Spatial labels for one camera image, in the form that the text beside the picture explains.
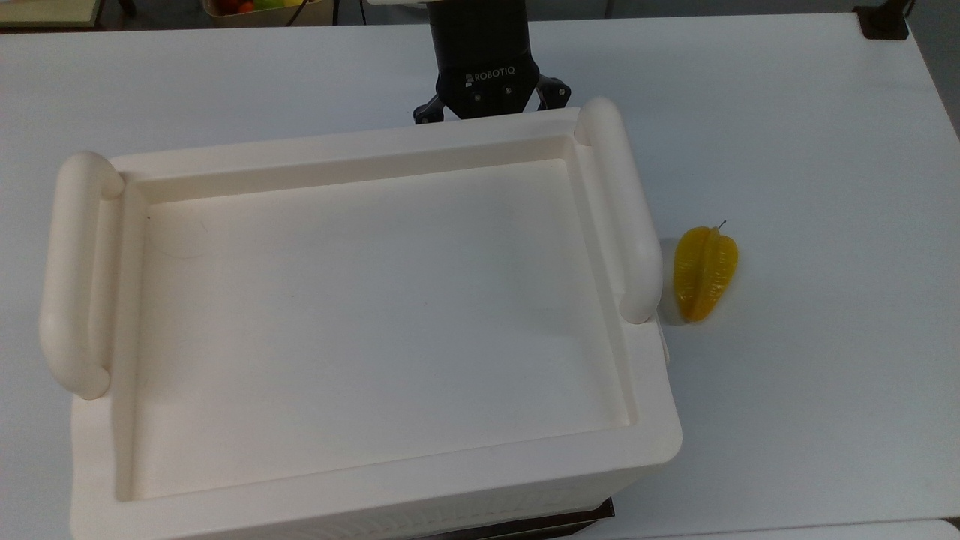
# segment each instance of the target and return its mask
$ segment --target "white tabletop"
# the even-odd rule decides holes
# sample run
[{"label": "white tabletop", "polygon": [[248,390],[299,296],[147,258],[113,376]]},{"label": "white tabletop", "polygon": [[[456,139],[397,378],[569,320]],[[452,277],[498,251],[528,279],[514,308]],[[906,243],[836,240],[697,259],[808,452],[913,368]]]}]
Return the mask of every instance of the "white tabletop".
[{"label": "white tabletop", "polygon": [[[682,540],[905,540],[907,538],[911,540],[960,540],[960,530],[944,521],[915,521],[694,534],[684,536]],[[667,539],[650,538],[648,540]]]},{"label": "white tabletop", "polygon": [[[729,220],[732,288],[668,326],[684,446],[583,533],[960,515],[960,144],[915,42],[851,14],[531,25],[616,101],[662,238]],[[409,125],[425,27],[0,36],[0,537],[68,537],[69,394],[36,316],[71,153]]]}]

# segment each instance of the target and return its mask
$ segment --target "fruit basket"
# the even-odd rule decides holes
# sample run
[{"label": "fruit basket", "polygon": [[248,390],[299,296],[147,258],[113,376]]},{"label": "fruit basket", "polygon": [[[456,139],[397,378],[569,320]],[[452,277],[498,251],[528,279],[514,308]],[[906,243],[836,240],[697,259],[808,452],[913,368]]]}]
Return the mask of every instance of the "fruit basket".
[{"label": "fruit basket", "polygon": [[60,171],[40,341],[78,540],[387,540],[672,458],[660,245],[608,100]]},{"label": "fruit basket", "polygon": [[[334,0],[309,0],[293,26],[330,26]],[[297,12],[300,2],[292,0],[204,0],[204,11],[220,28],[284,26]],[[250,11],[241,5],[250,4]]]}]

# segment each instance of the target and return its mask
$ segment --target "black stand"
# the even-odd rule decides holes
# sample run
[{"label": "black stand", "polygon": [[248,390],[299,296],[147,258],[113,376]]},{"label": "black stand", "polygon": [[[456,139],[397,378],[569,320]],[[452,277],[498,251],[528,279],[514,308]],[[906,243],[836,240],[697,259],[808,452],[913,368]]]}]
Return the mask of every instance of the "black stand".
[{"label": "black stand", "polygon": [[903,41],[910,36],[903,10],[908,0],[887,0],[882,6],[857,6],[853,8],[860,19],[860,30],[866,39]]},{"label": "black stand", "polygon": [[518,520],[478,528],[464,528],[423,536],[416,540],[547,540],[579,532],[613,517],[613,501],[607,499],[595,510]]}]

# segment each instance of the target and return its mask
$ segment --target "black device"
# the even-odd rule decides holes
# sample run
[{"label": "black device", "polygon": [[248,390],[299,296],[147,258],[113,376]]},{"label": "black device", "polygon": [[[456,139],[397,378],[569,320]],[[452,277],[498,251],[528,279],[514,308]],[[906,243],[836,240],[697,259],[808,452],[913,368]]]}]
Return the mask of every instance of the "black device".
[{"label": "black device", "polygon": [[437,56],[437,94],[414,110],[418,124],[523,112],[534,90],[540,110],[560,109],[570,87],[540,74],[530,54],[524,0],[442,0],[426,5]]}]

